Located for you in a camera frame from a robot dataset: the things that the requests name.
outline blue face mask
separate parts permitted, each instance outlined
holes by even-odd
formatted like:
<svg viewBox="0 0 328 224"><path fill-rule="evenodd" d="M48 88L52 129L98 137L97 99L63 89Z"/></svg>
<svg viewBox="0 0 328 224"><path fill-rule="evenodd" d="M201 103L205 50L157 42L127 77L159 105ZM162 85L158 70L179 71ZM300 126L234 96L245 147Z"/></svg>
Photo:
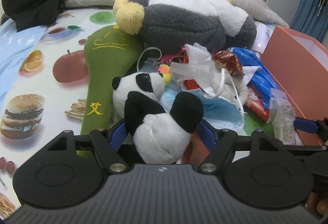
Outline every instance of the blue face mask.
<svg viewBox="0 0 328 224"><path fill-rule="evenodd" d="M149 59L140 69L140 72L150 73L156 71L157 62ZM180 86L173 81L165 87L163 96L159 103L165 111L169 112L176 95L181 92ZM239 110L235 104L223 97L207 98L201 89L186 90L196 95L204 107L204 119L216 129L231 129L236 132L241 131L244 127L244 112Z"/></svg>

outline blue curtain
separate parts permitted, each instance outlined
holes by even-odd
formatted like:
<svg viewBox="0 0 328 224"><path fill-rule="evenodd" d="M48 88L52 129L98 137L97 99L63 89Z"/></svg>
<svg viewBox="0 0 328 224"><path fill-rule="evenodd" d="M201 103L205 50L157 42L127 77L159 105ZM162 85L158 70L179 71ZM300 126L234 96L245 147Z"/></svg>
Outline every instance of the blue curtain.
<svg viewBox="0 0 328 224"><path fill-rule="evenodd" d="M301 0L290 28L322 42L328 30L328 8L322 7L318 16L318 5L319 0Z"/></svg>

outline metal screw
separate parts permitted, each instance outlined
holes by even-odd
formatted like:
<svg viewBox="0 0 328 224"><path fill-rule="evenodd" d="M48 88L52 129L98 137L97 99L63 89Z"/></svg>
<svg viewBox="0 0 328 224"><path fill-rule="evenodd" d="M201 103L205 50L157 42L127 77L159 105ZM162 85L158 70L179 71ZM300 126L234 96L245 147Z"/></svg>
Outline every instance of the metal screw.
<svg viewBox="0 0 328 224"><path fill-rule="evenodd" d="M110 170L115 171L115 172L122 172L123 170L126 169L126 166L121 163L114 163L110 165Z"/></svg>
<svg viewBox="0 0 328 224"><path fill-rule="evenodd" d="M203 165L200 166L202 171L205 172L213 172L214 170L216 170L216 165L211 164L211 163L205 163Z"/></svg>

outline panda head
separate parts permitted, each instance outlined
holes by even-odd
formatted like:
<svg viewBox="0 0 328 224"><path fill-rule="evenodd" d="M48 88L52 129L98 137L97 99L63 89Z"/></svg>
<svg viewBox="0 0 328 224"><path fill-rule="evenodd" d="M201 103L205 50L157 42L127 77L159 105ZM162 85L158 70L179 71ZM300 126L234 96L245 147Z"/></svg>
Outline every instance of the panda head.
<svg viewBox="0 0 328 224"><path fill-rule="evenodd" d="M131 91L140 92L149 98L158 101L165 88L162 73L137 72L123 78L115 77L112 81L113 103L117 113L124 118L124 105Z"/></svg>

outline panda belly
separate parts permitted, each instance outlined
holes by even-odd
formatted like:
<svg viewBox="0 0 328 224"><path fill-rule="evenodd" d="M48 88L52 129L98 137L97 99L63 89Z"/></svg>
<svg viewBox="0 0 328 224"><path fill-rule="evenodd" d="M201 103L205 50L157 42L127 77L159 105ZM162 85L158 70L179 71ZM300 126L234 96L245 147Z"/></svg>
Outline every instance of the panda belly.
<svg viewBox="0 0 328 224"><path fill-rule="evenodd" d="M183 156L191 134L168 113L148 114L134 136L135 146L147 164L171 164Z"/></svg>

